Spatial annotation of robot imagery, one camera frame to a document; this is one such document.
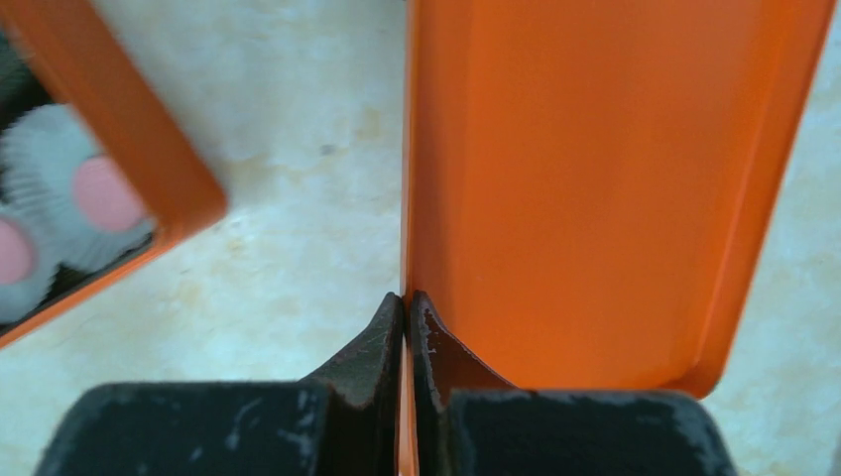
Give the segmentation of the orange tin lid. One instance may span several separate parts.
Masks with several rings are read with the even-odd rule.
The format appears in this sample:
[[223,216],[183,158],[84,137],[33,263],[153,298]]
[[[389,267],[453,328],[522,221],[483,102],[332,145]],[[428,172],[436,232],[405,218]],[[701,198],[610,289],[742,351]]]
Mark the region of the orange tin lid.
[[402,283],[525,388],[709,395],[832,1],[411,1]]

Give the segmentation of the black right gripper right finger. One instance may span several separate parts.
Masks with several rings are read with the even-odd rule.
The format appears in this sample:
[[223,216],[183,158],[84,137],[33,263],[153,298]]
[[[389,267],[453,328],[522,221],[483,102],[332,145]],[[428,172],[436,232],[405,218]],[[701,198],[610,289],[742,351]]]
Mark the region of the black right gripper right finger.
[[733,475],[717,424],[672,391],[528,390],[498,375],[413,295],[421,475]]

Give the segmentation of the pink sandwich cookie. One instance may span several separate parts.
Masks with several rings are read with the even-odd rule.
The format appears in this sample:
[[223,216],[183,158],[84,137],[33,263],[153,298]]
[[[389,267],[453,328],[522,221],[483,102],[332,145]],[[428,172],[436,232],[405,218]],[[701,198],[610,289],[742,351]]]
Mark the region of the pink sandwich cookie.
[[29,236],[11,219],[1,219],[1,284],[27,279],[35,267],[35,251]]
[[87,159],[75,170],[71,192],[78,209],[97,229],[125,232],[146,217],[134,188],[106,155]]

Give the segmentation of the orange cookie tin box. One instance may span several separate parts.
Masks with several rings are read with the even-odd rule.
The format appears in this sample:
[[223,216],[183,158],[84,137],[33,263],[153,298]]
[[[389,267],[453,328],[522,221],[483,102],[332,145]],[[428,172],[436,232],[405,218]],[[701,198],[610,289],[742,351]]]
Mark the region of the orange cookie tin box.
[[4,1],[1,27],[46,90],[74,105],[156,221],[144,250],[1,330],[8,346],[219,221],[220,183],[90,1]]

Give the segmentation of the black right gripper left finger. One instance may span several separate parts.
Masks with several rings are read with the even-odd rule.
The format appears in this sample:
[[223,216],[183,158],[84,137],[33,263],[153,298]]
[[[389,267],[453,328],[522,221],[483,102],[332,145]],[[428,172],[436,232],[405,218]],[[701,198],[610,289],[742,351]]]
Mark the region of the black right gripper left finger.
[[85,392],[40,475],[394,475],[404,305],[294,382],[123,382]]

